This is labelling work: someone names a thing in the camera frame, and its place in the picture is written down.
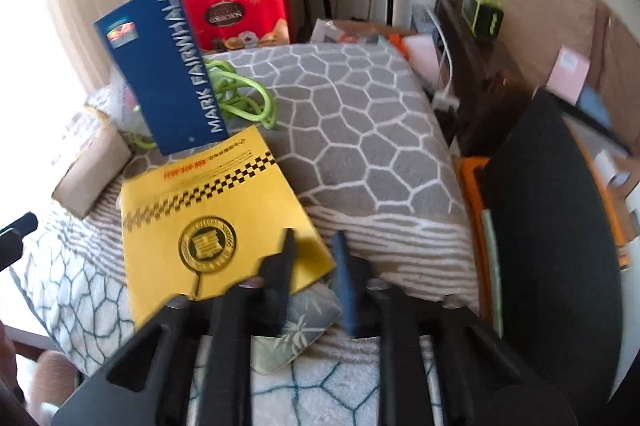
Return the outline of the grey patterned blanket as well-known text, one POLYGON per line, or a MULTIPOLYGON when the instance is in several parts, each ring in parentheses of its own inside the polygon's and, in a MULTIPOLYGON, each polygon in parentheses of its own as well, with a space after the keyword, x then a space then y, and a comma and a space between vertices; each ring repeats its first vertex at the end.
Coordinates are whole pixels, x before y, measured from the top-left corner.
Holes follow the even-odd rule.
MULTIPOLYGON (((224 55, 266 85, 278 126, 265 141, 323 238, 345 230, 386 280, 430 301, 478 304, 471 225, 449 150, 407 62, 366 44, 224 55)), ((9 270, 32 317, 91 374, 134 331, 115 179, 77 219, 36 208, 38 230, 9 270)), ((254 378, 257 425, 373 425, 378 346, 330 328, 293 362, 254 378)))

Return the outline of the tan paper package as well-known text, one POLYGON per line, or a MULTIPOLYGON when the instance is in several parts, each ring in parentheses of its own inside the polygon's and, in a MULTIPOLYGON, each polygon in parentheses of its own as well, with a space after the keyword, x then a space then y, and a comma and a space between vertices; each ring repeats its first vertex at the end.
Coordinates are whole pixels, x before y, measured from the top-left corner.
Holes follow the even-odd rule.
POLYGON ((76 218, 86 218, 131 156, 111 118, 85 104, 54 147, 51 198, 76 218))

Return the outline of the red collection gift box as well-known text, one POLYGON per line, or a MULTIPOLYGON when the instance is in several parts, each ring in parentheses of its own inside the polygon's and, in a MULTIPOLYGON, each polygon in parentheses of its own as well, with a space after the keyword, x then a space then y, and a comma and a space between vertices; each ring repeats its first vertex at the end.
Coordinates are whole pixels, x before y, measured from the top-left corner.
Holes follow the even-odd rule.
POLYGON ((206 52, 288 45, 288 0, 183 0, 206 52))

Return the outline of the pink booklet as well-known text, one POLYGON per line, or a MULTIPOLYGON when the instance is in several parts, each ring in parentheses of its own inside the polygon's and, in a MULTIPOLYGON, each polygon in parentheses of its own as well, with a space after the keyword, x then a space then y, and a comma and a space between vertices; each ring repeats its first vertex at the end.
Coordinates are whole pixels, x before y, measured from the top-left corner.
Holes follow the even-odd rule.
POLYGON ((546 90, 574 106, 582 94, 589 69, 588 58, 570 47, 562 46, 549 75, 546 90))

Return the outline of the blue Mark Fairwhale card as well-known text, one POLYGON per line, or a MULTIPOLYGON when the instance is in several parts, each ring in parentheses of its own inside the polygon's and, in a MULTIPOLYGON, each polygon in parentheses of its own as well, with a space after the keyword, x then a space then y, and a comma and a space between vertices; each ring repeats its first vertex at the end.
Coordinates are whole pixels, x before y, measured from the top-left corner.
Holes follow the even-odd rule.
POLYGON ((229 137, 183 0, 129 0, 94 27, 160 151, 229 137))

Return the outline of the green black lantern device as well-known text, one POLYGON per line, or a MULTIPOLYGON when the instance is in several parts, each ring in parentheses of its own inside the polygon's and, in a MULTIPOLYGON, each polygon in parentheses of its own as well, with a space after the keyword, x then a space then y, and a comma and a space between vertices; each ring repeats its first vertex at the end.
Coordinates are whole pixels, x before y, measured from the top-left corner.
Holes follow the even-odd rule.
POLYGON ((499 0, 462 0, 461 15, 474 38, 497 41, 504 17, 499 0))

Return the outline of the yellow checkered envelope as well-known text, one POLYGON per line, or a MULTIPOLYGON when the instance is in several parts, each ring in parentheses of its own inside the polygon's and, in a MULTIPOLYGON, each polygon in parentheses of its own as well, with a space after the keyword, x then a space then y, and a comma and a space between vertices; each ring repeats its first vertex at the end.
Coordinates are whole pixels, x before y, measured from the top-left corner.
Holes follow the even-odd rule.
POLYGON ((218 296, 253 276, 262 258, 280 252, 287 230, 297 246, 293 293, 334 266, 256 127, 125 181, 120 207, 136 325, 171 296, 218 296))

